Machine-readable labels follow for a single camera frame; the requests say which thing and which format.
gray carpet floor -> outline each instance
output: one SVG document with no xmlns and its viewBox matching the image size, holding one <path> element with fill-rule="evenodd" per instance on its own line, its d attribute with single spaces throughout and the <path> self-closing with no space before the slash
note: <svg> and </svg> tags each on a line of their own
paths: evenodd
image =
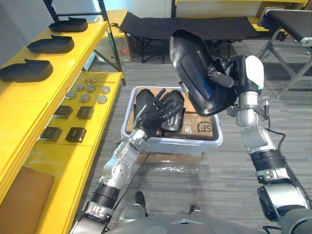
<svg viewBox="0 0 312 234">
<path fill-rule="evenodd" d="M 234 43 L 232 49 L 237 54 L 256 55 L 265 42 L 265 40 L 245 40 Z M 296 63 L 303 63 L 309 59 L 303 50 L 290 49 L 282 52 L 282 56 L 288 62 Z M 179 79 L 171 64 L 163 65 L 159 60 L 141 64 L 139 60 L 139 54 L 135 54 L 134 62 L 122 64 L 127 86 L 120 87 L 79 209 L 90 199 L 90 192 L 95 188 L 103 165 L 110 159 L 116 143 L 120 140 L 120 128 L 131 90 L 141 85 L 178 86 Z M 277 60 L 268 56 L 265 62 L 277 63 Z M 288 74 L 281 71 L 282 68 L 278 69 L 271 66 L 265 71 L 266 77 L 275 73 L 283 74 L 283 78 L 278 80 L 266 78 L 263 95 L 274 97 L 276 92 L 287 84 Z M 107 65 L 98 62 L 94 62 L 91 68 L 91 71 L 105 70 Z M 282 145 L 283 154 L 312 195 L 311 104 L 311 84 L 301 81 L 280 100 L 275 98 L 271 100 L 270 115 L 272 129 L 287 135 Z M 197 164 L 144 164 L 115 211 L 109 227 L 116 226 L 120 212 L 126 203 L 134 201 L 134 194 L 138 190 L 145 194 L 149 215 L 186 214 L 191 205 L 197 204 L 212 216 L 248 227 L 261 229 L 263 225 L 274 225 L 262 214 L 256 192 L 260 185 L 234 119 L 226 112 L 220 113 L 219 118 L 224 137 L 221 146 L 207 148 Z M 280 137 L 273 135 L 273 139 L 278 143 Z"/>
</svg>

cardboard box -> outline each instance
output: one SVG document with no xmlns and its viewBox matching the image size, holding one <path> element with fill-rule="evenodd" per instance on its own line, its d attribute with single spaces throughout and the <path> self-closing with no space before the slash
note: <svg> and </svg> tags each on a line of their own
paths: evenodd
<svg viewBox="0 0 312 234">
<path fill-rule="evenodd" d="M 147 153 L 140 154 L 136 163 L 144 162 Z M 153 153 L 148 156 L 147 163 L 169 163 L 169 164 L 196 164 L 201 160 L 201 154 L 198 155 L 180 155 L 167 153 Z"/>
<path fill-rule="evenodd" d="M 124 37 L 114 38 L 120 62 L 132 62 L 136 39 L 125 34 Z M 96 50 L 104 55 L 110 62 L 115 63 L 114 53 L 108 38 L 101 39 Z M 97 55 L 100 62 L 105 62 Z"/>
<path fill-rule="evenodd" d="M 210 117 L 202 117 L 198 114 L 184 114 L 182 130 L 178 133 L 164 133 L 166 138 L 182 138 L 209 140 L 213 138 L 213 127 Z"/>
<path fill-rule="evenodd" d="M 0 233 L 34 234 L 53 182 L 52 175 L 22 167 L 0 206 Z"/>
</svg>

white plastic bin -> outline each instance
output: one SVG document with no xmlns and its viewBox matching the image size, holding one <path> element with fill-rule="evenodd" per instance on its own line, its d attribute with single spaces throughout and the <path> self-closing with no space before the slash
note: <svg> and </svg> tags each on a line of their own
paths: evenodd
<svg viewBox="0 0 312 234">
<path fill-rule="evenodd" d="M 122 137 L 129 137 L 126 133 L 126 127 L 129 119 L 130 112 L 133 110 L 133 103 L 137 96 L 138 90 L 141 88 L 162 88 L 156 86 L 137 86 L 130 95 L 128 102 L 125 119 L 122 124 L 120 133 Z M 183 90 L 180 87 L 165 87 L 166 89 L 176 89 L 181 92 Z M 222 144 L 223 135 L 219 123 L 218 115 L 211 116 L 213 122 L 213 140 L 193 140 L 193 139 L 175 139 L 164 137 L 151 137 L 147 140 L 149 151 L 159 153 L 172 153 L 172 154 L 185 154 L 185 155 L 197 155 L 203 152 L 207 147 L 217 147 Z"/>
</svg>

black shoe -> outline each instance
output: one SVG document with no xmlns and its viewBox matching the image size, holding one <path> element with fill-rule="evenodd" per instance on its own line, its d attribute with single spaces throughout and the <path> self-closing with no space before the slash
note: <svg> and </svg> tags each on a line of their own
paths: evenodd
<svg viewBox="0 0 312 234">
<path fill-rule="evenodd" d="M 146 213 L 146 209 L 145 209 L 145 197 L 144 194 L 141 191 L 137 191 L 136 195 L 135 195 L 135 200 L 136 200 L 136 204 L 140 204 L 144 211 L 145 211 L 145 217 L 148 217 L 148 214 Z"/>
<path fill-rule="evenodd" d="M 191 206 L 191 208 L 190 208 L 189 215 L 190 215 L 192 212 L 194 212 L 194 211 L 201 211 L 201 209 L 200 209 L 199 206 L 193 205 L 193 206 Z"/>
</svg>

black robotic glove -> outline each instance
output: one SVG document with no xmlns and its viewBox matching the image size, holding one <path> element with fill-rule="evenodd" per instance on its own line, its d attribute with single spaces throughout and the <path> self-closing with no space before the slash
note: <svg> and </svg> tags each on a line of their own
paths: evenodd
<svg viewBox="0 0 312 234">
<path fill-rule="evenodd" d="M 183 106 L 170 98 L 170 93 L 166 93 L 163 88 L 154 100 L 143 107 L 136 117 L 134 129 L 141 129 L 147 138 L 153 137 L 161 124 L 183 109 Z"/>
</svg>

